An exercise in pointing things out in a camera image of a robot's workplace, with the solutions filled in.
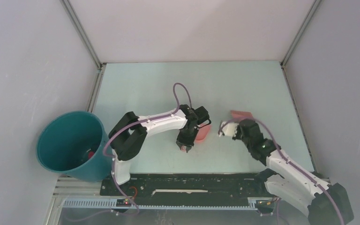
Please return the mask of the pink dustpan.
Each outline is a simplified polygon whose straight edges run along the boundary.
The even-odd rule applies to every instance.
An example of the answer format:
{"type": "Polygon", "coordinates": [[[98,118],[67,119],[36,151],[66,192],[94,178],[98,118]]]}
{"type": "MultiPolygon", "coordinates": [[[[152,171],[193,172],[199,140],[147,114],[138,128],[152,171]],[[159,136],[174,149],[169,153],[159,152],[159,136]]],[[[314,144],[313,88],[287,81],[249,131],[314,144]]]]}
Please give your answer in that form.
{"type": "Polygon", "coordinates": [[[210,132],[210,129],[211,129],[211,125],[206,125],[206,126],[200,128],[196,135],[196,138],[194,140],[194,144],[203,143],[204,140],[206,139],[208,133],[210,132]]]}

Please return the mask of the pink hand brush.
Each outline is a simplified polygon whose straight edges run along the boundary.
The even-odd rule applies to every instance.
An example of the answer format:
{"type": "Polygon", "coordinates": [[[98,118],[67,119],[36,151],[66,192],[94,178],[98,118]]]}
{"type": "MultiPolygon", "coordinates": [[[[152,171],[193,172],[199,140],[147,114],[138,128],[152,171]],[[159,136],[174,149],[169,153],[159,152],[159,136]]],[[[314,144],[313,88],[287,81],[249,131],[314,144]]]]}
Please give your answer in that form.
{"type": "Polygon", "coordinates": [[[248,117],[248,118],[253,117],[251,112],[231,110],[230,113],[234,119],[235,118],[244,118],[244,117],[248,117]]]}

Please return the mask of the magenta paper scrap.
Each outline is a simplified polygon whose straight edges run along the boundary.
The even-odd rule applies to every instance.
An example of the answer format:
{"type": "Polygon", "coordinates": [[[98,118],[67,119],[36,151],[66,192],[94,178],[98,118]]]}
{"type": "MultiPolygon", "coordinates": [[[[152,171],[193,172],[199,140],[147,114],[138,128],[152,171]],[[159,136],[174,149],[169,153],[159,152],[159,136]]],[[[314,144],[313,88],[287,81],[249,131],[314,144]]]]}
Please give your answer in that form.
{"type": "Polygon", "coordinates": [[[89,151],[88,152],[88,159],[91,159],[93,156],[94,156],[94,154],[95,154],[95,152],[93,152],[93,151],[89,151]]]}

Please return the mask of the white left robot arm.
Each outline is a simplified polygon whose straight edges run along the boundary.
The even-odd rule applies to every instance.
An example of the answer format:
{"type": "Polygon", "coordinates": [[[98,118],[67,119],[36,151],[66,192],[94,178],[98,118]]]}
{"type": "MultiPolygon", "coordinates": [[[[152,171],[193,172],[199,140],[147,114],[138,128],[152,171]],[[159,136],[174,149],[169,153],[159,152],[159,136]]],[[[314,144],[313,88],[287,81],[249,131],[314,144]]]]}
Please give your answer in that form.
{"type": "Polygon", "coordinates": [[[129,191],[131,160],[139,154],[146,138],[178,130],[175,143],[181,151],[189,152],[195,145],[199,131],[210,124],[210,115],[204,106],[194,109],[179,105],[172,111],[152,116],[127,112],[108,135],[114,155],[111,189],[118,195],[129,191]]]}

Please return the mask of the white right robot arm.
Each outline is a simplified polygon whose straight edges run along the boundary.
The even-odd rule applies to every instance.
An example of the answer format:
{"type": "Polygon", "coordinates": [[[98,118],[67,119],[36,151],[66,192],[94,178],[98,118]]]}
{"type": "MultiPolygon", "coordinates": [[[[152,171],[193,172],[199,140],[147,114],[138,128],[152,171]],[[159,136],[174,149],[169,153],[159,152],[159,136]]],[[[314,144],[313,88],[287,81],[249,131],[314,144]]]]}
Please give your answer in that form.
{"type": "Polygon", "coordinates": [[[347,225],[354,213],[347,190],[304,169],[277,144],[273,135],[264,137],[261,121],[252,117],[222,122],[219,135],[240,140],[255,160],[266,169],[254,182],[260,196],[268,193],[288,202],[303,213],[311,225],[347,225]]]}

